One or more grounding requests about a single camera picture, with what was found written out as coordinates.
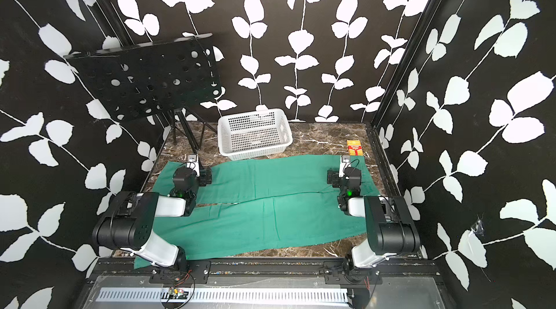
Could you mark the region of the green long pants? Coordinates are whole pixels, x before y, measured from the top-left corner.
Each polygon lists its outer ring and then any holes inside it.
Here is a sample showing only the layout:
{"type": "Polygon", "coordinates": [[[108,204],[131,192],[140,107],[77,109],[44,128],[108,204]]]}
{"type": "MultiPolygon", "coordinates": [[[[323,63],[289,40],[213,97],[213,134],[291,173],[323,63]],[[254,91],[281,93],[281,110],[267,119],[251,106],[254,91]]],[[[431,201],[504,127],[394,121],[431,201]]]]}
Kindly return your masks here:
{"type": "Polygon", "coordinates": [[[338,207],[327,172],[340,157],[303,155],[228,161],[212,169],[190,216],[156,218],[153,230],[189,260],[305,247],[366,233],[338,207]]]}

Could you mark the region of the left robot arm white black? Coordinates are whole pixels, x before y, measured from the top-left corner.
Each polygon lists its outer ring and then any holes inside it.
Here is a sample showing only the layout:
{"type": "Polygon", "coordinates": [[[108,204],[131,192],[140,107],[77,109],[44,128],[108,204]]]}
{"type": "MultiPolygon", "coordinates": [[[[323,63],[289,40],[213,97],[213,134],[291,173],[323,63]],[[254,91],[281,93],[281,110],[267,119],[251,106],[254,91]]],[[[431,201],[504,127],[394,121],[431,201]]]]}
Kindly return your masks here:
{"type": "Polygon", "coordinates": [[[153,266],[189,271],[184,249],[157,235],[153,224],[156,217],[190,216],[199,188],[211,184],[211,169],[183,164],[172,181],[175,187],[170,195],[119,192],[95,225],[93,244],[133,253],[153,266]]]}

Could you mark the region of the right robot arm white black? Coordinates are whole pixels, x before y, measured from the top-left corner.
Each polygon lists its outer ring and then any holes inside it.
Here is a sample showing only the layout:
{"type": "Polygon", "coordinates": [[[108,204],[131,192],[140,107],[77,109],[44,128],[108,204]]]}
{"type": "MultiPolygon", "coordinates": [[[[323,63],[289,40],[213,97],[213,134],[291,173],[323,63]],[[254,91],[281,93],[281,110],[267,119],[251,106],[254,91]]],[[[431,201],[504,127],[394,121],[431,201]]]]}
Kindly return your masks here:
{"type": "Polygon", "coordinates": [[[362,171],[353,167],[328,170],[327,183],[340,190],[339,209],[366,222],[367,238],[346,256],[347,269],[373,268],[394,256],[419,250],[421,238],[404,198],[363,196],[362,171]]]}

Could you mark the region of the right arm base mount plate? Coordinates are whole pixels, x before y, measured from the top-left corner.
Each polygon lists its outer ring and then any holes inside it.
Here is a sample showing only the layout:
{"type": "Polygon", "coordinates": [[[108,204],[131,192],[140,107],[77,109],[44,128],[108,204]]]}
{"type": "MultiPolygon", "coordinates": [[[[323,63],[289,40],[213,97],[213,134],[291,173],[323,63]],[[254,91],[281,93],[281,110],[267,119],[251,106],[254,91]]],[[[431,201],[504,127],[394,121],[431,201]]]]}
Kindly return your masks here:
{"type": "Polygon", "coordinates": [[[366,286],[381,281],[380,271],[375,268],[356,268],[345,258],[324,261],[319,274],[327,284],[366,286]]]}

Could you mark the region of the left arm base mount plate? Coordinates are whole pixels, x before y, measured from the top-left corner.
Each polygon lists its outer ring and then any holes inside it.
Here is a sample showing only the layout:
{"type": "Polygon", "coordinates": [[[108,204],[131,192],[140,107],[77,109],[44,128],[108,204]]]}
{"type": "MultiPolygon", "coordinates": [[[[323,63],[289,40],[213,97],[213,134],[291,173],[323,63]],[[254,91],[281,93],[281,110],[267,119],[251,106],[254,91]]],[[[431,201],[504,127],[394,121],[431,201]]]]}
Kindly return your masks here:
{"type": "Polygon", "coordinates": [[[156,267],[150,277],[150,284],[173,285],[179,284],[205,284],[209,277],[210,261],[188,261],[186,270],[156,267]]]}

